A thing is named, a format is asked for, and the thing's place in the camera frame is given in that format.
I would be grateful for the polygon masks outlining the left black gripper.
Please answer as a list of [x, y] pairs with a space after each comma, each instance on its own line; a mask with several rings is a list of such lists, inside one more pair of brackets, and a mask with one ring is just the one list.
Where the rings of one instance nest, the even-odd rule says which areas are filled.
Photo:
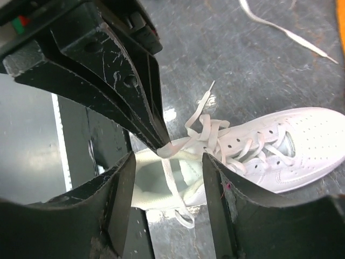
[[116, 122], [168, 150], [160, 74], [163, 47], [140, 1], [1, 2], [2, 71]]

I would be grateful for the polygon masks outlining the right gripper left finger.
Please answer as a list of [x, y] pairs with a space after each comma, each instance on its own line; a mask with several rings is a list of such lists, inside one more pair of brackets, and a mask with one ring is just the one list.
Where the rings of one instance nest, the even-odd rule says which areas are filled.
[[1, 258], [121, 258], [136, 159], [45, 203], [1, 200]]

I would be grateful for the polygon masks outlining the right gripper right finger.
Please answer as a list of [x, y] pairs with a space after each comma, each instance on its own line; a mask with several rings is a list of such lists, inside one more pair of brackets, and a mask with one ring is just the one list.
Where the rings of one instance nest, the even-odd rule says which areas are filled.
[[344, 258], [344, 195], [302, 203], [259, 187], [208, 153], [202, 166], [217, 258]]

